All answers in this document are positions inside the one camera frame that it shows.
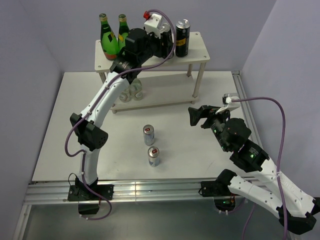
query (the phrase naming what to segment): white table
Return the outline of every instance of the white table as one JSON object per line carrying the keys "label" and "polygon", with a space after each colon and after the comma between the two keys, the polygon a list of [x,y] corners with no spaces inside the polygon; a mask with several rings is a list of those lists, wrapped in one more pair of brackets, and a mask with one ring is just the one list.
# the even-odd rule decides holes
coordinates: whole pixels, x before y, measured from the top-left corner
{"label": "white table", "polygon": [[[159,72],[140,74],[141,77],[154,75],[159,75]],[[178,83],[172,79],[170,84]],[[101,80],[95,72],[64,74],[33,181],[66,181],[70,173],[79,171],[80,156],[70,158],[64,151],[65,139],[71,129],[69,117],[73,112],[78,114],[85,108],[100,87]],[[158,82],[157,87],[161,89],[161,82]],[[221,150],[212,131],[200,127],[204,119],[197,126],[190,126],[188,113],[188,107],[222,106],[223,95],[236,91],[231,72],[205,71],[199,101],[194,105],[188,103],[108,113],[101,127],[109,134],[109,139],[100,151],[97,169],[99,179],[216,178],[224,169],[230,169],[243,177],[248,176],[229,160],[231,153]],[[244,118],[241,108],[232,111],[231,117]],[[149,147],[144,144],[142,133],[146,124],[153,125],[155,129],[154,146],[160,150],[160,165],[157,167],[151,167],[148,163]],[[74,153],[78,149],[79,144],[73,134],[69,141],[69,151]]]}

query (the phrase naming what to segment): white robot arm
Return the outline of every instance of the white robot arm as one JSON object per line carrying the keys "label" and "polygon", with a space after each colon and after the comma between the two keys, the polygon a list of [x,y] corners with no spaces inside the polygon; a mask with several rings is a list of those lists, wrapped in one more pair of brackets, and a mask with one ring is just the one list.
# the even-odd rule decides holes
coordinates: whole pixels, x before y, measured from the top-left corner
{"label": "white robot arm", "polygon": [[[251,131],[243,119],[230,118],[230,111],[240,107],[239,102],[233,102],[238,99],[235,95],[225,94],[222,98],[224,107],[189,107],[190,125],[195,126],[201,118],[207,118],[201,127],[210,128],[222,150],[233,152],[230,160],[262,182],[270,191],[253,185],[233,171],[225,169],[215,183],[201,182],[202,196],[227,196],[229,193],[241,195],[270,211],[284,225],[283,203],[277,183],[277,178],[280,178],[288,215],[288,230],[297,235],[310,231],[316,223],[313,215],[320,212],[320,198],[306,194],[281,171],[277,172],[276,165],[269,155],[248,139]],[[214,184],[218,188],[206,187],[206,184]]]}
{"label": "white robot arm", "polygon": [[[103,199],[110,205],[109,213],[103,217],[87,220],[100,220],[107,217],[112,209],[108,199],[112,198],[113,186],[98,185],[97,166],[99,152],[108,140],[108,134],[100,127],[121,92],[123,92],[142,70],[160,66],[174,55],[176,33],[169,18],[161,11],[151,9],[143,15],[146,19],[144,29],[134,28],[129,31],[123,47],[113,61],[106,81],[95,95],[93,100],[81,111],[70,117],[72,129],[65,142],[65,152],[69,157],[82,153],[80,171],[76,175],[75,185],[70,186],[68,201],[92,201]],[[168,21],[171,31],[163,25],[163,17]],[[163,61],[150,67],[142,67],[152,56],[163,58]],[[68,141],[75,132],[80,143],[80,150],[74,154],[68,151]],[[78,205],[82,217],[97,213],[99,206]]]}
{"label": "white robot arm", "polygon": [[[104,84],[102,85],[100,90],[97,92],[97,94],[92,99],[90,104],[84,110],[81,111],[80,114],[82,116],[85,116],[88,113],[88,111],[90,111],[91,106],[96,102],[96,100],[100,96],[101,92],[105,88],[108,88],[109,81],[111,79],[113,79],[116,75],[118,75],[118,73],[116,73],[116,72],[109,72],[107,74],[106,81],[104,82]],[[106,92],[104,97],[98,102],[98,104],[92,110],[91,114],[87,117],[86,120],[89,123],[94,123],[95,127],[100,128],[102,126],[102,123],[104,122],[105,117],[106,117],[108,111],[110,110],[110,108],[112,107],[112,105],[114,104],[116,99],[119,97],[119,95],[128,86],[129,86],[129,82],[126,78],[119,77],[118,79],[116,79],[111,84],[111,86],[109,87],[109,90]],[[102,137],[102,139],[98,139],[98,143],[99,142],[101,143],[101,141],[103,141],[103,143],[105,143],[105,140],[107,140],[107,139],[106,138],[103,139],[103,137]],[[85,162],[84,162],[84,172],[85,172],[84,177],[85,177],[86,183],[90,186],[98,179],[97,166],[98,166],[99,152],[100,152],[101,148],[90,151],[90,149],[84,144],[81,144],[80,148],[82,150],[86,151]],[[79,174],[77,175],[78,178],[80,179],[80,181],[82,179],[82,177],[81,177],[82,169],[81,168],[82,167],[80,167]]]}

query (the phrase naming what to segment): red plastic piece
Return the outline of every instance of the red plastic piece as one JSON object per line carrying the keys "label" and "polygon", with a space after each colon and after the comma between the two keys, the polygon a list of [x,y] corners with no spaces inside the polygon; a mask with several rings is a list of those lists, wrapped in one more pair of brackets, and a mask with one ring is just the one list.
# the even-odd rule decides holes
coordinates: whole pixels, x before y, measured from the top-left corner
{"label": "red plastic piece", "polygon": [[149,12],[145,11],[143,17],[145,18],[145,20],[148,20],[151,16]]}

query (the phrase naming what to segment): can lid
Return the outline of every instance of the can lid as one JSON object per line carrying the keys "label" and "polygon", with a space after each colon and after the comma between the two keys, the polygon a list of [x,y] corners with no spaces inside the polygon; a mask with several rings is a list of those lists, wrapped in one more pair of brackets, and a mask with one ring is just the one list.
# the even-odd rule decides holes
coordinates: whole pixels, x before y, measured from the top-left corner
{"label": "can lid", "polygon": [[188,29],[190,27],[190,23],[187,19],[179,20],[176,25],[179,29]]}
{"label": "can lid", "polygon": [[154,127],[153,126],[151,126],[151,125],[145,125],[144,127],[143,127],[143,133],[144,134],[147,134],[147,135],[150,135],[150,134],[152,134],[154,132]]}
{"label": "can lid", "polygon": [[159,156],[159,148],[157,148],[156,146],[152,146],[148,149],[148,156],[150,158],[156,158]]}
{"label": "can lid", "polygon": [[169,32],[170,29],[171,29],[170,24],[165,22],[164,24],[162,24],[160,28],[160,33]]}

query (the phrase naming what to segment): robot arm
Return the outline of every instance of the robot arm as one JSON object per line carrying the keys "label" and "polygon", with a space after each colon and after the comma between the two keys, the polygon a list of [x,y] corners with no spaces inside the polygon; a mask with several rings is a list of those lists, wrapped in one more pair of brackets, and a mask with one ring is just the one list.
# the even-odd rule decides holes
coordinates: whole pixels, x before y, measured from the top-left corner
{"label": "robot arm", "polygon": [[121,49],[118,57],[112,63],[110,73],[98,93],[79,115],[73,113],[70,117],[80,143],[80,152],[85,153],[84,158],[81,157],[81,167],[77,175],[79,181],[76,181],[77,187],[84,192],[88,190],[84,184],[87,184],[89,188],[94,188],[98,182],[99,152],[108,139],[108,134],[100,127],[109,109],[121,92],[141,72],[144,62],[152,56],[165,60],[173,57],[173,37],[170,31],[163,31],[162,16],[156,13],[150,16],[146,12],[144,17],[146,18],[144,29],[130,30],[125,39],[125,47]]}
{"label": "robot arm", "polygon": [[207,118],[201,127],[210,128],[222,150],[233,152],[230,160],[237,167],[264,183],[271,192],[244,181],[227,169],[220,174],[218,179],[228,187],[231,193],[244,196],[272,212],[283,225],[284,212],[277,184],[277,178],[280,178],[286,202],[288,230],[298,235],[310,231],[316,223],[313,215],[320,212],[320,198],[306,194],[286,175],[276,171],[276,165],[268,154],[248,139],[251,130],[246,127],[244,120],[230,118],[230,111],[240,106],[238,102],[232,102],[233,99],[238,99],[238,97],[225,95],[222,98],[224,107],[207,105],[199,109],[189,107],[190,125],[195,126],[201,118]]}

